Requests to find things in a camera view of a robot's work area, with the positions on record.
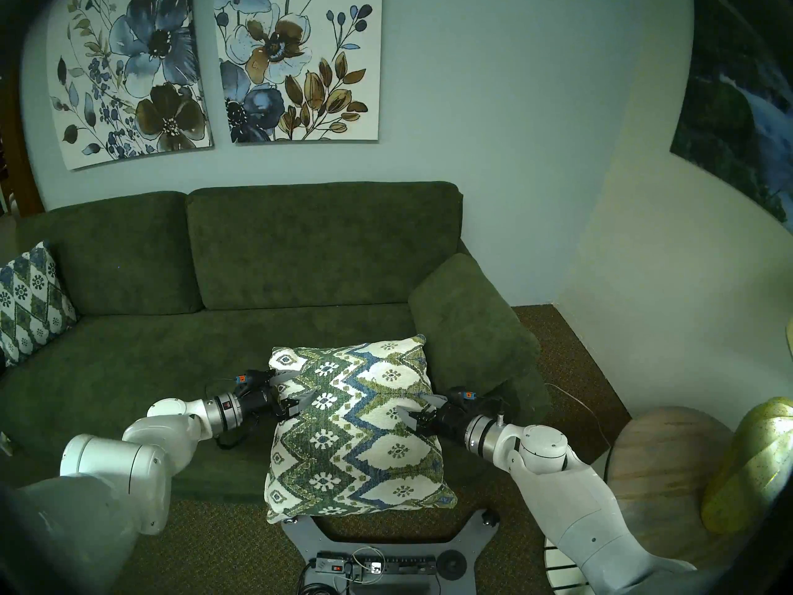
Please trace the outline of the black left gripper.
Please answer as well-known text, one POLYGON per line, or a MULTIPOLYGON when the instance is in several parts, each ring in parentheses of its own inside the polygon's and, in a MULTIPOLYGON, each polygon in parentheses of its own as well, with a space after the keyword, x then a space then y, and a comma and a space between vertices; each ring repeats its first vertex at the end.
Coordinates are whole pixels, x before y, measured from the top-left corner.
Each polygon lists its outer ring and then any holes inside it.
POLYGON ((287 421, 296 417, 313 402, 317 394, 316 390, 290 394, 282 388, 283 384, 299 376, 300 370, 271 373, 274 374, 269 378, 267 385, 239 385, 239 422, 258 417, 262 413, 269 413, 278 422, 287 421))

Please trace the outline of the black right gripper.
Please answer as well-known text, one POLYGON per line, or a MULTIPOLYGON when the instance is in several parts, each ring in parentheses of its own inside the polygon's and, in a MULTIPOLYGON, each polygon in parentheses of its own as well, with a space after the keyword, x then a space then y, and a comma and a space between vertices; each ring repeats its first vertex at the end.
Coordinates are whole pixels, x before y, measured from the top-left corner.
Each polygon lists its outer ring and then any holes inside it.
POLYGON ((424 401, 423 411, 396 408, 400 420, 422 437, 443 437, 466 444, 466 430, 478 416, 485 415, 490 401, 479 394, 419 394, 424 401))

